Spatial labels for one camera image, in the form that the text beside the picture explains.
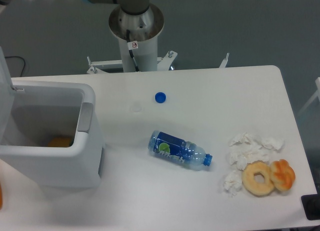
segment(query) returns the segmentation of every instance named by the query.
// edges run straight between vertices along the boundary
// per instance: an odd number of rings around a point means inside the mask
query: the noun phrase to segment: white trash bin
[[[69,147],[48,147],[54,138]],[[14,81],[0,47],[0,159],[39,185],[99,185],[105,141],[86,84]]]

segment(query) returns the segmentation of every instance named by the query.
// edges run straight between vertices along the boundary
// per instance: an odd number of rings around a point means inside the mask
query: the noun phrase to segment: blue bottle cap
[[[205,165],[205,166],[210,166],[211,161],[212,161],[212,155],[210,155],[210,154],[207,153],[207,154],[205,155],[205,158],[204,158],[204,161],[203,161],[203,165]]]
[[[157,92],[154,96],[155,101],[159,104],[162,104],[166,101],[166,94],[164,92]]]

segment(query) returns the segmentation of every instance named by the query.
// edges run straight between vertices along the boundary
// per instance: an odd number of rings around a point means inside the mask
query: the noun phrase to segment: crumpled tissue
[[[242,188],[242,179],[239,171],[231,171],[224,179],[223,188],[227,190],[230,196],[236,196]]]
[[[261,138],[247,132],[240,133],[229,143],[229,146],[234,146],[229,156],[229,164],[236,163],[239,170],[244,170],[247,164],[256,161],[267,162],[269,161],[268,150],[279,152],[284,143],[282,138]]]

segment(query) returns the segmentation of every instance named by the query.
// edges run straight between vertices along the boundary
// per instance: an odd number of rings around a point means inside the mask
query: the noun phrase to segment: donut
[[[296,180],[296,174],[285,159],[272,162],[270,170],[270,179],[278,190],[284,192],[291,189]]]
[[[262,175],[264,182],[257,182],[255,175]],[[254,162],[248,164],[242,173],[242,183],[244,187],[256,196],[268,195],[275,186],[270,179],[270,168],[264,162]]]

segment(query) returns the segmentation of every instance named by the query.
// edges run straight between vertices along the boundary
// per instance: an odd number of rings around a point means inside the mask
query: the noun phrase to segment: trash bin lid
[[[0,47],[0,141],[4,135],[11,108],[14,104],[15,91],[6,59]]]

